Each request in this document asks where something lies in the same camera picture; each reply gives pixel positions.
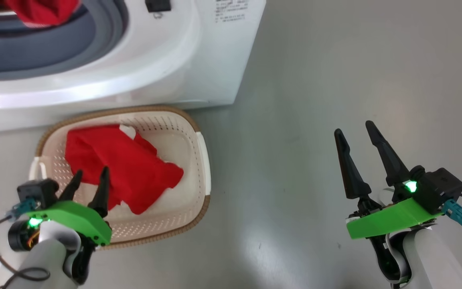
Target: basket handle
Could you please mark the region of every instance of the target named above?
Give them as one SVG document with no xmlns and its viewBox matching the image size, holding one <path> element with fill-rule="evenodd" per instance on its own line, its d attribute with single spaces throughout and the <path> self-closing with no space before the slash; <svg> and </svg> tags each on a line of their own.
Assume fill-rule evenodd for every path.
<svg viewBox="0 0 462 289">
<path fill-rule="evenodd" d="M 37 179 L 37 173 L 39 168 L 42 176 L 41 179 L 47 179 L 46 164 L 41 161 L 40 156 L 36 156 L 35 158 L 33 158 L 33 162 L 31 163 L 30 167 L 30 173 L 28 175 L 28 179 L 30 181 Z"/>
<path fill-rule="evenodd" d="M 202 136 L 201 132 L 196 132 L 197 134 L 197 142 L 199 145 L 199 154 L 201 155 L 202 160 L 202 169 L 204 174 L 204 187 L 206 188 L 206 195 L 211 193 L 211 171 L 209 169 L 209 157 L 208 157 L 208 150 L 206 147 L 206 142 L 204 141 L 204 137 Z"/>
</svg>

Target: white washing machine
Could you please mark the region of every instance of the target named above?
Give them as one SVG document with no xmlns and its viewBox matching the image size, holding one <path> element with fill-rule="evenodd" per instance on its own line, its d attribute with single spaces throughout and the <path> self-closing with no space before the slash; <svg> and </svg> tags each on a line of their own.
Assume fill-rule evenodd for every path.
<svg viewBox="0 0 462 289">
<path fill-rule="evenodd" d="M 83 0 L 69 22 L 47 29 L 0 11 L 0 130 L 107 108 L 232 104 L 264 6 Z"/>
</svg>

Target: white plastic basket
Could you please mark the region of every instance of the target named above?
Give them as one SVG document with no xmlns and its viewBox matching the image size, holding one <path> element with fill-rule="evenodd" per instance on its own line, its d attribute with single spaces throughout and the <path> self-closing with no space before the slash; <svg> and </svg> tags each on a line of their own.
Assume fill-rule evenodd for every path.
<svg viewBox="0 0 462 289">
<path fill-rule="evenodd" d="M 72 178 L 65 160 L 67 132 L 75 128 L 124 124 L 158 150 L 164 161 L 184 170 L 174 189 L 167 189 L 140 215 L 127 206 L 117 206 L 105 218 L 112 228 L 111 244 L 105 249 L 148 243 L 181 234 L 193 228 L 204 216 L 211 191 L 211 174 L 204 138 L 196 123 L 183 110 L 168 106 L 143 106 L 107 110 L 62 121 L 44 134 L 31 165 L 29 179 L 49 177 L 59 183 L 58 194 Z M 95 194 L 95 185 L 79 187 L 74 201 L 87 205 Z"/>
</svg>

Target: floor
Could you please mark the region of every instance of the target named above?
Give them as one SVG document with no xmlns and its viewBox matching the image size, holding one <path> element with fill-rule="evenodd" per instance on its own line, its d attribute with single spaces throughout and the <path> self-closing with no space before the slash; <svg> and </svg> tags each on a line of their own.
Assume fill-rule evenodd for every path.
<svg viewBox="0 0 462 289">
<path fill-rule="evenodd" d="M 408 167 L 462 180 L 462 2 L 269 0 L 236 103 L 190 114 L 211 158 L 207 215 L 174 238 L 97 252 L 84 288 L 388 288 L 369 242 L 345 229 L 356 204 L 332 133 L 374 191 L 385 173 L 368 119 Z M 44 131 L 0 133 L 0 216 Z M 462 264 L 462 229 L 438 223 Z"/>
</svg>

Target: green led indicator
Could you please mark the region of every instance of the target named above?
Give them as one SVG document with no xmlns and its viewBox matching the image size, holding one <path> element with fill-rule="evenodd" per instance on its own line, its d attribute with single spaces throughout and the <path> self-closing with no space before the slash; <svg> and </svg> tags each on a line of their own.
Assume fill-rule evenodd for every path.
<svg viewBox="0 0 462 289">
<path fill-rule="evenodd" d="M 40 218 L 31 218 L 28 222 L 31 227 L 37 227 L 40 223 L 42 223 L 42 219 Z"/>
<path fill-rule="evenodd" d="M 412 192 L 412 193 L 416 192 L 416 181 L 409 181 L 405 183 L 405 186 L 407 187 L 409 192 Z"/>
</svg>

